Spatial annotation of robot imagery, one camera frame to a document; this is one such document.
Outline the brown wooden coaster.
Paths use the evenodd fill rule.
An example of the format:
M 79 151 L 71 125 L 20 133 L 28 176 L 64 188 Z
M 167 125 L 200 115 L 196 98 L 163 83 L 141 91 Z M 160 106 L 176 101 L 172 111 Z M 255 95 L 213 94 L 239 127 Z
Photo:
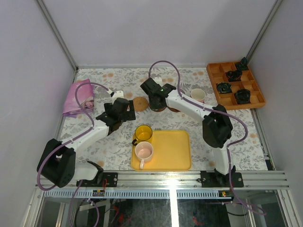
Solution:
M 162 111 L 164 111 L 165 109 L 166 109 L 166 107 L 162 107 L 162 108 L 153 108 L 153 107 L 150 107 L 150 109 L 152 110 L 152 111 L 154 111 L 154 112 L 162 112 Z
M 180 110 L 177 110 L 175 108 L 168 107 L 168 109 L 171 110 L 171 111 L 173 111 L 173 112 L 175 112 L 175 113 L 179 113 L 180 112 Z

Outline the woven rattan coaster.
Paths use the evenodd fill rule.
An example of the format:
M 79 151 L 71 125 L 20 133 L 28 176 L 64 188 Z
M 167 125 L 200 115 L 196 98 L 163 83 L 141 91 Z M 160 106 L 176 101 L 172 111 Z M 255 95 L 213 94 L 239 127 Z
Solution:
M 133 99 L 134 109 L 137 112 L 146 110 L 149 106 L 149 102 L 145 97 L 138 96 Z

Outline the amber glass cup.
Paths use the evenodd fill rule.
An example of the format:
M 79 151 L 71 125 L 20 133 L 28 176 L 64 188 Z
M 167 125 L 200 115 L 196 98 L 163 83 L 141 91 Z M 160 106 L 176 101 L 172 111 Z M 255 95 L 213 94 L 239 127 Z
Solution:
M 152 142 L 153 131 L 148 125 L 140 125 L 137 127 L 134 133 L 134 139 L 132 145 L 136 146 L 140 142 Z

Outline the pink mug white handle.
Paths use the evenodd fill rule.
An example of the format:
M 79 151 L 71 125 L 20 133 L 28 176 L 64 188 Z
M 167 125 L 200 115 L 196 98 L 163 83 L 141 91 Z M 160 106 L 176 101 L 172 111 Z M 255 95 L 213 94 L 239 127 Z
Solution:
M 135 147 L 135 155 L 140 161 L 139 168 L 141 170 L 144 169 L 144 165 L 150 162 L 153 158 L 153 146 L 151 143 L 143 141 L 136 145 Z

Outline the cream mug pink outside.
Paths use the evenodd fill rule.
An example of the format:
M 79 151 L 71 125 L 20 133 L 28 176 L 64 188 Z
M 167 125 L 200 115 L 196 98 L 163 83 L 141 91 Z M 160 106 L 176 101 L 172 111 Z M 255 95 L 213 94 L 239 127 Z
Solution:
M 200 88 L 195 88 L 190 92 L 190 97 L 198 102 L 205 102 L 205 92 Z

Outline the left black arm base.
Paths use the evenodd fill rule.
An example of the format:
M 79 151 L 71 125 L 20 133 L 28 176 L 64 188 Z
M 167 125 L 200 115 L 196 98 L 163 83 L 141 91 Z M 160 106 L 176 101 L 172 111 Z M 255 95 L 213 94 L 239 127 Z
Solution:
M 117 187 L 118 173 L 116 172 L 103 172 L 96 176 L 93 180 L 83 180 L 81 187 Z

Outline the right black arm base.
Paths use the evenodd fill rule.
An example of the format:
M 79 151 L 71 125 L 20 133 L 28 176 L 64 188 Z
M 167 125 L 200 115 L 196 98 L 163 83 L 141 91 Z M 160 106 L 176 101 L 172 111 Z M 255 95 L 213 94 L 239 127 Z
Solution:
M 229 173 L 223 175 L 218 171 L 201 171 L 200 178 L 197 179 L 204 188 L 215 188 L 215 187 L 230 187 Z M 240 172 L 236 171 L 236 166 L 231 169 L 231 180 L 232 186 L 235 188 L 243 188 L 243 178 Z

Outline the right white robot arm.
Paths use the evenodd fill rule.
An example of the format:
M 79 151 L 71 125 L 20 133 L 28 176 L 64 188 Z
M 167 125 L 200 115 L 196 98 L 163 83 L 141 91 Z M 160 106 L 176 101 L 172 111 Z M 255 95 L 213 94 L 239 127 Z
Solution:
M 233 176 L 229 164 L 226 143 L 231 138 L 233 126 L 222 105 L 216 107 L 200 103 L 170 84 L 159 85 L 152 78 L 148 78 L 140 85 L 149 98 L 153 111 L 167 107 L 176 109 L 190 116 L 202 124 L 203 140 L 212 147 L 215 158 L 215 180 L 220 186 L 228 186 Z

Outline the floral tablecloth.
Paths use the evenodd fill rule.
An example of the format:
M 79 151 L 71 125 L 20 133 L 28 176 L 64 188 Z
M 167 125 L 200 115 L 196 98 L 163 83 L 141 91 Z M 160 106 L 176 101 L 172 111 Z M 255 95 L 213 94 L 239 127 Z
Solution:
M 161 77 L 163 83 L 180 87 L 187 95 L 195 88 L 205 91 L 205 103 L 217 104 L 206 68 L 120 68 L 120 69 L 80 69 L 76 81 L 89 79 L 96 82 L 95 109 L 90 114 L 97 117 L 104 111 L 104 103 L 110 101 L 106 92 L 122 90 L 126 99 L 145 96 L 140 85 L 151 75 Z M 232 141 L 229 148 L 232 163 L 237 170 L 267 170 L 262 145 L 255 127 L 251 111 L 248 109 L 232 111 L 237 120 L 232 121 Z M 154 112 L 146 109 L 136 113 L 136 120 L 123 123 L 119 129 L 108 137 L 97 141 L 86 150 L 77 152 L 76 160 L 91 160 L 105 170 L 131 170 L 132 137 L 135 129 L 149 125 L 153 130 L 182 130 L 189 134 L 193 171 L 212 170 L 215 165 L 212 149 L 202 137 L 202 127 L 196 120 L 184 113 L 175 113 L 169 109 Z

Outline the yellow plastic tray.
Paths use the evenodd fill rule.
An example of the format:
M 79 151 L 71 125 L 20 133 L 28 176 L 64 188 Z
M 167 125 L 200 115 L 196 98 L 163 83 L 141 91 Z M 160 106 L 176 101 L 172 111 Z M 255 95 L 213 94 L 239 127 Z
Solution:
M 190 138 L 186 131 L 154 131 L 151 144 L 154 155 L 150 162 L 140 168 L 140 161 L 132 149 L 131 167 L 135 171 L 179 172 L 192 167 Z

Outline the black part with yellow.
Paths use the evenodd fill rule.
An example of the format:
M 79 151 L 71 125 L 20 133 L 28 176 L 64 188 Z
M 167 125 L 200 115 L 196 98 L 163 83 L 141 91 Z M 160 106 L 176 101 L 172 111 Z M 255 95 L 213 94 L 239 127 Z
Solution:
M 216 85 L 219 94 L 228 94 L 232 92 L 232 85 L 228 82 L 221 82 Z

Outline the black part compartment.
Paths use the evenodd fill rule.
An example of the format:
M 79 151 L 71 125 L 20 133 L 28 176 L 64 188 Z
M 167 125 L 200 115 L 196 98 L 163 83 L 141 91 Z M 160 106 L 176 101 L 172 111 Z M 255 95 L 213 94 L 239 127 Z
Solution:
M 248 89 L 240 89 L 236 93 L 234 93 L 235 100 L 237 104 L 250 104 L 250 90 Z
M 228 71 L 225 73 L 229 82 L 241 81 L 242 70 Z
M 248 60 L 246 57 L 243 57 L 239 62 L 235 63 L 235 67 L 237 70 L 249 70 L 248 69 Z

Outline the orange compartment tray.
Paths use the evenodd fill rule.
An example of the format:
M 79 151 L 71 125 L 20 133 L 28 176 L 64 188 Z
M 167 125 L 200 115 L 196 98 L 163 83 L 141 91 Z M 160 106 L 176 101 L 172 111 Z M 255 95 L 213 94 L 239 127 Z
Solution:
M 240 81 L 229 82 L 226 72 L 236 70 L 235 61 L 209 63 L 207 73 L 218 104 L 223 105 L 226 110 L 255 109 L 261 108 L 266 104 L 265 98 L 256 82 L 250 69 L 244 70 Z M 231 84 L 230 93 L 219 93 L 217 85 L 222 82 Z M 250 91 L 250 102 L 248 104 L 238 104 L 235 93 L 238 90 L 247 89 Z

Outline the black part lower compartment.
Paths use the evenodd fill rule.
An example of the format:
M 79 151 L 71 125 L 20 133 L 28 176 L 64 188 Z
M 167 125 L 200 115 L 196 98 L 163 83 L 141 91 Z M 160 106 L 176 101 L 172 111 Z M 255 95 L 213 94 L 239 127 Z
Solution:
M 237 104 L 250 104 L 250 90 L 248 89 L 240 89 L 236 93 L 234 93 L 235 100 Z

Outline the black part top compartment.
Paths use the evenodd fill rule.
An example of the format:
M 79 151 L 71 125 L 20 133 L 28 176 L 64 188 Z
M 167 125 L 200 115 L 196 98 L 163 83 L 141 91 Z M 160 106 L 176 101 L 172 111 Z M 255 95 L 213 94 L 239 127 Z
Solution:
M 248 69 L 248 60 L 246 57 L 243 57 L 239 62 L 235 63 L 235 67 L 237 70 L 249 70 Z

